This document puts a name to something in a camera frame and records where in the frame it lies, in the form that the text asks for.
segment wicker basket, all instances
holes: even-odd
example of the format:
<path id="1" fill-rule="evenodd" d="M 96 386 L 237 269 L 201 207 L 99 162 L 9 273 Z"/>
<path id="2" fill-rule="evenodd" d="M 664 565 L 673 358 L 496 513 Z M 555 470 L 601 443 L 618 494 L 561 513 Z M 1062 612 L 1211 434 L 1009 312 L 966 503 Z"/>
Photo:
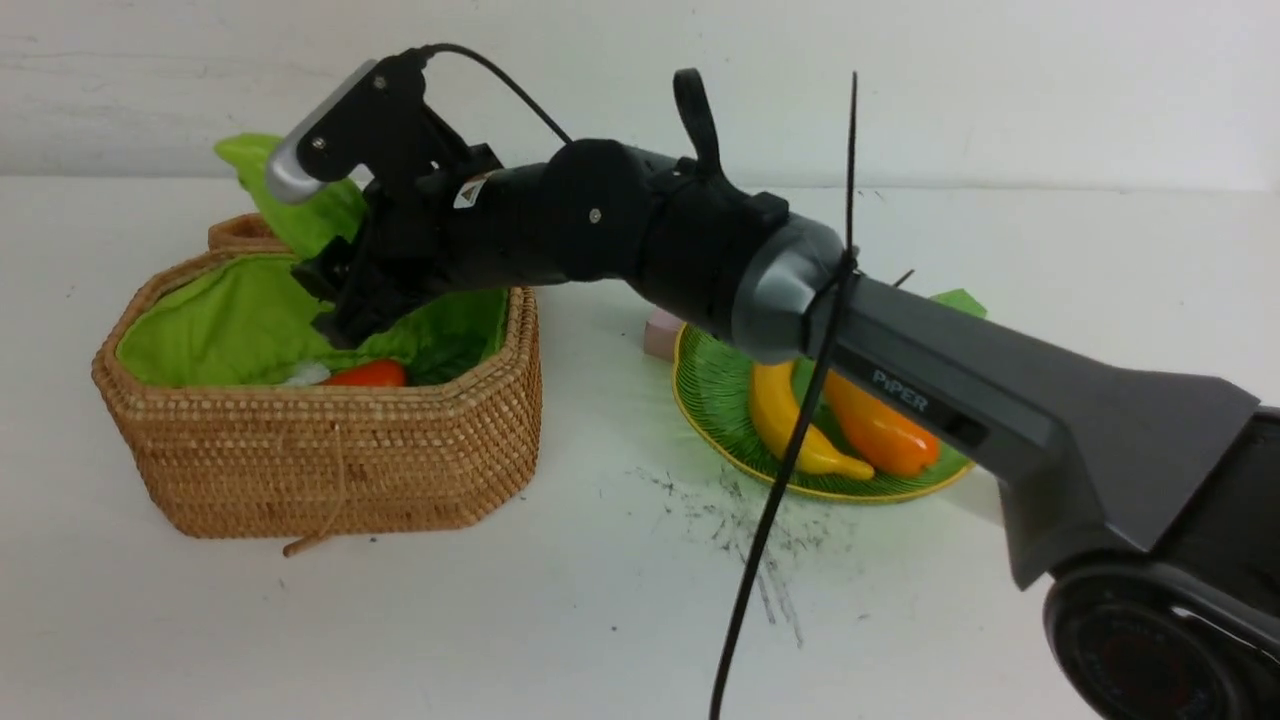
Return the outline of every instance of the wicker basket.
<path id="1" fill-rule="evenodd" d="M 124 331 L 165 293 L 233 258 L 287 252 L 256 215 L 210 228 L 209 252 L 147 282 L 93 359 L 92 377 L 151 500 L 201 538 L 461 528 L 532 478 L 541 432 L 534 292 L 511 292 L 493 357 L 442 386 L 141 384 L 116 359 Z"/>

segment white table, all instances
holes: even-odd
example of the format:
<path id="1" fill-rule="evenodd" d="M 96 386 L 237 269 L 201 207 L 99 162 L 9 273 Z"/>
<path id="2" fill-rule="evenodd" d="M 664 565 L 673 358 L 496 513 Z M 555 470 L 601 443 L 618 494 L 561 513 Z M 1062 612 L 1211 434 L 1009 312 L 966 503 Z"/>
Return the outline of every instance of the white table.
<path id="1" fill-rule="evenodd" d="M 841 220 L 840 191 L 780 192 Z M 540 292 L 541 464 L 477 527 L 285 560 L 165 523 L 90 359 L 148 275 L 247 209 L 230 179 L 0 179 L 0 715 L 705 716 L 764 492 L 687 429 L 618 284 Z M 856 234 L 920 293 L 963 286 L 993 320 L 1276 404 L 1277 228 L 1266 195 L 868 190 Z M 989 477 L 790 500 L 771 553 L 727 719 L 1091 717 L 1043 642 L 1047 583 L 1010 580 Z"/>

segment piper logo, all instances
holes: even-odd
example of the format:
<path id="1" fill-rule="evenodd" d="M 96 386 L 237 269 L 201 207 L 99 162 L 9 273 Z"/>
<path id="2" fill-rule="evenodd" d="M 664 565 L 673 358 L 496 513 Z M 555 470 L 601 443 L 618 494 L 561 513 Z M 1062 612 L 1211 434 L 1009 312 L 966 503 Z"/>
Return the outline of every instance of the piper logo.
<path id="1" fill-rule="evenodd" d="M 924 397 L 919 392 L 915 392 L 910 387 L 902 384 L 901 380 L 891 378 L 884 370 L 874 370 L 872 373 L 872 383 L 878 384 L 884 388 L 884 392 L 897 396 L 899 400 L 915 407 L 920 413 L 929 406 L 929 398 Z"/>

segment black cable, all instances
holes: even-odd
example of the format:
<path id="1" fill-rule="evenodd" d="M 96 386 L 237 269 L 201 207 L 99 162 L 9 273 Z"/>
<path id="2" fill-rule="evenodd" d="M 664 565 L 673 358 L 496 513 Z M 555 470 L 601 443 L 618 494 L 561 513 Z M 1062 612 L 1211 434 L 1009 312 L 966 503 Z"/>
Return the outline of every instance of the black cable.
<path id="1" fill-rule="evenodd" d="M 483 65 L 486 70 L 493 73 L 494 77 L 504 82 L 507 87 L 511 88 L 512 92 L 520 96 L 520 99 L 525 101 L 525 105 L 529 105 L 529 109 L 532 110 L 534 114 L 538 115 L 544 123 L 547 123 L 547 127 L 550 128 L 550 131 L 554 132 L 557 137 L 564 141 L 564 145 L 572 142 L 572 140 L 568 137 L 568 133 L 566 133 L 563 129 L 561 129 L 558 124 L 556 124 L 556 120 L 553 120 L 552 117 L 548 115 L 547 111 L 543 110 L 541 106 L 538 105 L 538 102 L 535 102 L 534 99 L 530 97 L 527 92 L 525 92 L 525 88 L 520 87 L 520 85 L 516 81 L 511 79 L 511 76 L 504 73 L 502 68 L 493 64 L 493 61 L 485 58 L 484 55 L 476 53 L 475 50 L 471 50 L 470 47 L 463 47 L 462 45 L 454 45 L 452 42 L 424 45 L 419 47 L 419 51 L 422 53 L 426 58 L 431 58 L 433 55 L 439 55 L 440 53 L 453 53 L 454 55 L 462 55 L 463 58 L 470 58 L 471 60 L 475 60 L 476 63 Z"/>
<path id="2" fill-rule="evenodd" d="M 724 650 L 721 652 L 719 667 L 716 670 L 716 687 L 712 691 L 712 720 L 719 720 L 721 706 L 724 702 L 724 688 L 728 684 L 728 669 L 733 662 L 733 650 L 737 647 L 737 637 L 742 632 L 742 620 L 746 618 L 746 606 L 751 601 L 751 591 L 755 588 L 755 575 L 760 570 L 760 560 L 764 557 L 764 548 L 768 544 L 769 529 L 773 527 L 773 518 L 782 503 L 787 483 L 795 471 L 800 459 L 800 447 L 804 437 L 813 423 L 813 414 L 818 407 L 818 396 L 822 393 L 823 380 L 831 369 L 831 351 L 836 346 L 836 331 L 840 328 L 841 315 L 849 305 L 850 293 L 854 288 L 858 269 L 854 254 L 854 151 L 858 137 L 858 73 L 854 73 L 852 97 L 849 111 L 849 156 L 845 181 L 845 255 L 841 258 L 840 273 L 836 286 L 836 302 L 831 307 L 831 316 L 827 318 L 827 333 L 822 338 L 818 356 L 814 357 L 813 378 L 809 380 L 809 389 L 800 402 L 800 416 L 796 419 L 795 429 L 791 430 L 791 439 L 787 442 L 787 451 L 782 456 L 782 466 L 778 468 L 773 487 L 769 488 L 769 497 L 764 501 L 764 511 L 760 512 L 760 523 L 755 528 L 755 537 L 751 538 L 751 551 L 746 556 L 746 566 L 742 569 L 742 582 L 737 588 L 737 600 L 733 602 L 733 614 L 730 618 L 728 632 L 724 634 Z"/>

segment pink box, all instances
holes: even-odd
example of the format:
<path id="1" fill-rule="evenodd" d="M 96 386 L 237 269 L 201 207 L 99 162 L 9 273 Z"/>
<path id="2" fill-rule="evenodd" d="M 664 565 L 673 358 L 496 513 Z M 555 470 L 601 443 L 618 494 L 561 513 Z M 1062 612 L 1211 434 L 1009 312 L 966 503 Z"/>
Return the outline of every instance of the pink box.
<path id="1" fill-rule="evenodd" d="M 685 322 L 662 309 L 654 309 L 644 325 L 645 355 L 672 363 L 676 360 L 676 336 Z"/>

